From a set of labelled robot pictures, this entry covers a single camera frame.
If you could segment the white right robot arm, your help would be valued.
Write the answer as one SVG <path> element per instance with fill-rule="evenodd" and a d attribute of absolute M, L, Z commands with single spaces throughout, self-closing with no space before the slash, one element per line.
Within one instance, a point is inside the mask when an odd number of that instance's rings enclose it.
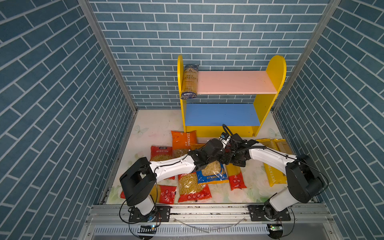
<path fill-rule="evenodd" d="M 247 161 L 260 161 L 287 177 L 287 187 L 265 202 L 264 211 L 270 219 L 297 203 L 308 203 L 326 188 L 321 172 L 308 162 L 306 155 L 288 155 L 256 140 L 243 140 L 237 134 L 227 137 L 226 143 L 230 148 L 231 164 L 244 167 Z"/>

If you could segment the dark blue spaghetti bag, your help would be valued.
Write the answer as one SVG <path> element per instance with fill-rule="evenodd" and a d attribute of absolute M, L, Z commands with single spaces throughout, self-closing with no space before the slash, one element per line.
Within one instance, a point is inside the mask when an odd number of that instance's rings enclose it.
<path fill-rule="evenodd" d="M 182 100 L 194 99 L 197 97 L 198 78 L 199 65 L 185 65 L 182 81 Z"/>

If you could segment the red spaghetti bag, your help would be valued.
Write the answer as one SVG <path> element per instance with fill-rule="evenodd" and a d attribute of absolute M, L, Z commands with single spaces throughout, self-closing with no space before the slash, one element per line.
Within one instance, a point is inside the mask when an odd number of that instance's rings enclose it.
<path fill-rule="evenodd" d="M 158 185 L 152 188 L 150 196 L 157 203 L 173 205 L 175 203 L 176 192 L 176 186 Z"/>
<path fill-rule="evenodd" d="M 241 168 L 233 164 L 226 165 L 226 172 L 229 178 L 231 190 L 246 189 Z"/>

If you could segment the blue elbow pasta bag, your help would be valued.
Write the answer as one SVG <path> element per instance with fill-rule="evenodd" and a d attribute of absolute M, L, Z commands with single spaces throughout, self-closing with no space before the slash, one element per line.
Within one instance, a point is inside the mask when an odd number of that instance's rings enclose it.
<path fill-rule="evenodd" d="M 218 161 L 208 164 L 203 170 L 196 172 L 198 184 L 223 184 L 228 183 L 225 167 Z"/>

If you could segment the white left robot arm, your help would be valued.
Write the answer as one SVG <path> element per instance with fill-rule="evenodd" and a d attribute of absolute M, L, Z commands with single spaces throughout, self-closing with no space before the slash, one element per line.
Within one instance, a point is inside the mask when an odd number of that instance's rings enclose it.
<path fill-rule="evenodd" d="M 140 158 L 120 176 L 127 206 L 135 207 L 143 216 L 151 214 L 155 209 L 155 201 L 150 192 L 157 182 L 203 170 L 222 157 L 229 141 L 230 137 L 211 139 L 200 149 L 166 161 Z"/>

